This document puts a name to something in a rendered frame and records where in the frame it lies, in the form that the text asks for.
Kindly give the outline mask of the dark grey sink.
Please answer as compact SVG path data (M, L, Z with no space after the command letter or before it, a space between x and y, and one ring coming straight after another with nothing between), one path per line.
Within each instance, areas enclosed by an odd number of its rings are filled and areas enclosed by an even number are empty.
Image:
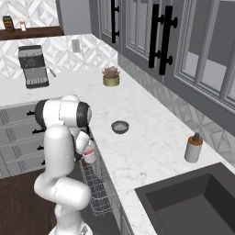
M221 162L135 192L157 235L235 235L235 173Z

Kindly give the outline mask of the succulent in yellow pot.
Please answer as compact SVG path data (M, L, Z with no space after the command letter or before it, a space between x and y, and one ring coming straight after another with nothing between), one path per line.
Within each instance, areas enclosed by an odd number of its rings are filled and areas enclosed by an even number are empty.
M102 71L103 84L105 86L117 86L119 85L119 74L120 71L117 67L107 67Z

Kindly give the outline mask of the white cup with red inside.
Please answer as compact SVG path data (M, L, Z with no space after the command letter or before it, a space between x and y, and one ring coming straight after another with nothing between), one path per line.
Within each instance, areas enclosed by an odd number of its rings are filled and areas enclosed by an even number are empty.
M94 163L97 159L96 154L95 154L95 145L91 144L88 145L84 151L83 154L84 161L86 163Z

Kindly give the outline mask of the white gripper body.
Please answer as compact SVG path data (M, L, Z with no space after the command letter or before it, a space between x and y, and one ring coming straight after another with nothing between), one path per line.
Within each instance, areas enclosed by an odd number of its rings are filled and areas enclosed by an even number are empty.
M83 154L84 150L89 144L89 141L90 141L90 136L81 130L75 140L76 152L79 154Z

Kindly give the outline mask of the grey drawer front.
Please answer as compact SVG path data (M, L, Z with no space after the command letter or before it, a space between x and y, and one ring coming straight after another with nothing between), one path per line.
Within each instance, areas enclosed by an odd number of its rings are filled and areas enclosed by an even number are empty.
M38 146L44 147L43 139L0 147L0 155L4 158L6 162L25 159L27 157L43 153L43 150L37 150Z
M32 134L34 129L42 128L36 121L17 123L11 126L0 127L0 146L13 144L20 140L35 138L44 134Z
M4 177L15 176L23 173L29 173L44 168L43 155L35 155L32 158L16 161L0 161L0 169Z
M27 116L28 111L35 111L35 104L25 106L15 106L0 110L0 126L15 123L18 121L28 120L34 116Z

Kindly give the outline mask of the grey coffee machine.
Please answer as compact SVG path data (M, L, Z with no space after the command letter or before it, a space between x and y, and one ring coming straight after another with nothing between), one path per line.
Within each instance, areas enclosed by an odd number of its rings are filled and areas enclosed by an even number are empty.
M47 87L50 85L47 70L40 45L20 46L18 59L26 80L27 89Z

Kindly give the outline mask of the dark wooden shelf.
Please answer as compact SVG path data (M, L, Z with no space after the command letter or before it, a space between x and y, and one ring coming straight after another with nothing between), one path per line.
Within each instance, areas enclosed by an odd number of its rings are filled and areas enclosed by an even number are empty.
M20 28L16 28L14 31L0 30L0 40L47 38L63 35L64 32L60 26L27 28L25 31L22 31Z

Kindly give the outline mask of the grey glazed cabinet door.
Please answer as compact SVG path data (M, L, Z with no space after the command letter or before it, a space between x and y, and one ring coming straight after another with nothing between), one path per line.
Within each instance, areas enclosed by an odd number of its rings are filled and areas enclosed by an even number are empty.
M165 85L235 136L235 0L162 0L173 7Z
M122 2L122 55L144 72L161 80L159 60L149 67L151 45L152 6L159 6L158 17L163 15L163 0L123 0Z
M111 39L111 1L110 0L89 0L91 30L92 34L111 46L114 50L121 52L121 6L122 0L116 0L119 12L116 13L116 29L119 31L117 43Z

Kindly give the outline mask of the brown box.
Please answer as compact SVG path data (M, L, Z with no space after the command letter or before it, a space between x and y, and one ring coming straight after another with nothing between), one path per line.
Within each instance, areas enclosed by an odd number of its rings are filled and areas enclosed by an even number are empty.
M5 26L6 31L14 31L15 30L14 23L13 23L11 16L3 16L3 22L4 22L4 26Z

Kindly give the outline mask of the white wall outlet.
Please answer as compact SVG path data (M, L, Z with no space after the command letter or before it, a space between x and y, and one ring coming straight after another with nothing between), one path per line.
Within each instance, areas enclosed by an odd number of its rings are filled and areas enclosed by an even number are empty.
M73 52L74 53L80 52L81 51L81 49L80 49L80 40L73 39L72 40L72 47L73 47Z

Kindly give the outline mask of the dark grey bowl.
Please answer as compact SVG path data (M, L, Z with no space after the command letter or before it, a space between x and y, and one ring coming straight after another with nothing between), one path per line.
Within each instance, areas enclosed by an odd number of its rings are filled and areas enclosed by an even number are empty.
M129 130L129 123L123 120L117 120L111 125L116 134L124 134Z

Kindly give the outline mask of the grey base cabinet door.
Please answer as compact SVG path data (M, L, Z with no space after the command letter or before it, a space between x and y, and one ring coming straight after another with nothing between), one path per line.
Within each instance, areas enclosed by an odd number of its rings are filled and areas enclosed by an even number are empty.
M121 235L133 235L129 222L124 214L121 214Z

